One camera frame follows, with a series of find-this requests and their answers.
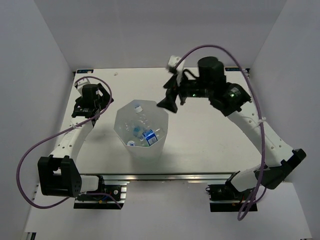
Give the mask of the white octagonal plastic bin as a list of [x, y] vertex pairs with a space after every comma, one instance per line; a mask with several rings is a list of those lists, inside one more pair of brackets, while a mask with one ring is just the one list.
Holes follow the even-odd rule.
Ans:
[[160, 159], [168, 125], [168, 113], [155, 101], [135, 99], [117, 111], [113, 129], [130, 158], [147, 164]]

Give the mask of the clear crushed plastic bottle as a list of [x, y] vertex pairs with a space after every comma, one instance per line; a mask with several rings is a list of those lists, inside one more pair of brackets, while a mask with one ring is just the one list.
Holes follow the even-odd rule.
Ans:
[[126, 120], [125, 127], [127, 131], [133, 131], [135, 133], [143, 133], [152, 128], [149, 118], [141, 105], [134, 105], [133, 114]]

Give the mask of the blue label water bottle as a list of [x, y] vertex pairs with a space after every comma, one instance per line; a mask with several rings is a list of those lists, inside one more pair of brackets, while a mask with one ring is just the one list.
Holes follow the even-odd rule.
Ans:
[[140, 138], [141, 146], [150, 147], [157, 143], [163, 137], [163, 135], [164, 133], [161, 128], [146, 130], [142, 133]]

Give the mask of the small clear water bottle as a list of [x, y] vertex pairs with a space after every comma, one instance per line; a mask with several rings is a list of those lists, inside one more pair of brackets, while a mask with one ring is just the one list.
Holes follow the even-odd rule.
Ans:
[[139, 142], [137, 142], [137, 141], [135, 141], [135, 140], [129, 140], [129, 141], [127, 142], [127, 145], [128, 145], [128, 146], [132, 146], [132, 147], [139, 147], [139, 146], [140, 146]]

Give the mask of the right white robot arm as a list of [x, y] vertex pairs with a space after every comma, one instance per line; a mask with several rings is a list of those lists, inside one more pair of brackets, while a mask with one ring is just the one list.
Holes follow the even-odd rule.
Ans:
[[240, 84], [227, 81], [225, 67], [216, 57], [197, 62], [198, 76], [188, 79], [184, 60], [172, 55], [166, 69], [172, 73], [163, 86], [165, 98], [157, 106], [176, 113], [176, 99], [207, 98], [210, 105], [238, 126], [264, 157], [264, 165], [233, 173], [225, 182], [226, 195], [236, 200], [256, 186], [275, 189], [306, 158], [303, 149], [293, 149], [258, 116], [257, 104]]

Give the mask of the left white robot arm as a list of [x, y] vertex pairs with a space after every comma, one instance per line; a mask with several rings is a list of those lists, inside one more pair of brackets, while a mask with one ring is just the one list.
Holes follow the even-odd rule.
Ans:
[[70, 131], [63, 135], [49, 156], [41, 157], [37, 163], [40, 187], [45, 196], [76, 198], [88, 192], [99, 200], [105, 196], [106, 187], [99, 183], [98, 176], [81, 175], [76, 159], [98, 115], [114, 100], [100, 83], [85, 83], [79, 92], [70, 119]]

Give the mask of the left blue table sticker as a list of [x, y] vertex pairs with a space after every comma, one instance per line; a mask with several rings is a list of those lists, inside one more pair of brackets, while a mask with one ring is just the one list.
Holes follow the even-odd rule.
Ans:
[[76, 71], [77, 74], [92, 74], [93, 72], [93, 69], [78, 69]]

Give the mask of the blue table sticker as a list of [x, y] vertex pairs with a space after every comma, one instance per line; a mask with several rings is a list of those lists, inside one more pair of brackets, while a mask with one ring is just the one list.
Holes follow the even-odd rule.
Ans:
[[225, 67], [226, 72], [240, 72], [241, 69], [239, 67]]
[[76, 71], [77, 74], [92, 74], [93, 72], [93, 69], [78, 69]]

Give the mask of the right blue table sticker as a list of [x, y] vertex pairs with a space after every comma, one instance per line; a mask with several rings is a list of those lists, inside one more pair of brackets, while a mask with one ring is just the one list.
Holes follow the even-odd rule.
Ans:
[[226, 72], [240, 72], [241, 69], [239, 67], [225, 67]]

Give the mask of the aluminium front rail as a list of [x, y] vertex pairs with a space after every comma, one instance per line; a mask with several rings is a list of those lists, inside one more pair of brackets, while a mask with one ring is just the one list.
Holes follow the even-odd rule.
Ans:
[[117, 182], [167, 182], [167, 181], [187, 181], [187, 182], [225, 182], [230, 176], [231, 172], [226, 173], [93, 173], [93, 174], [80, 174], [81, 177], [102, 177], [104, 181], [117, 181]]

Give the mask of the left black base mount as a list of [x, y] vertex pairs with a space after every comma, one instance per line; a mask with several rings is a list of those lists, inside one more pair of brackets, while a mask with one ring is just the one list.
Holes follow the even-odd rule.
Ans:
[[98, 190], [79, 195], [73, 204], [74, 209], [120, 210], [125, 203], [128, 181], [105, 181]]

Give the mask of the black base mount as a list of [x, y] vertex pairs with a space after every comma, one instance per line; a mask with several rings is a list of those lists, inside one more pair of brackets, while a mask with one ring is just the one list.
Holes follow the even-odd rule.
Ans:
[[74, 209], [120, 210], [125, 203], [128, 181], [105, 181], [98, 190], [79, 195], [73, 204]]
[[226, 178], [205, 180], [211, 213], [236, 213], [244, 205], [254, 188], [238, 192], [226, 184]]

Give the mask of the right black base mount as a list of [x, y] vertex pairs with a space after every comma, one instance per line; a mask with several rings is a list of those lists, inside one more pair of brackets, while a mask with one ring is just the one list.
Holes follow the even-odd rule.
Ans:
[[244, 205], [254, 188], [238, 192], [226, 184], [226, 178], [205, 180], [211, 213], [236, 213]]

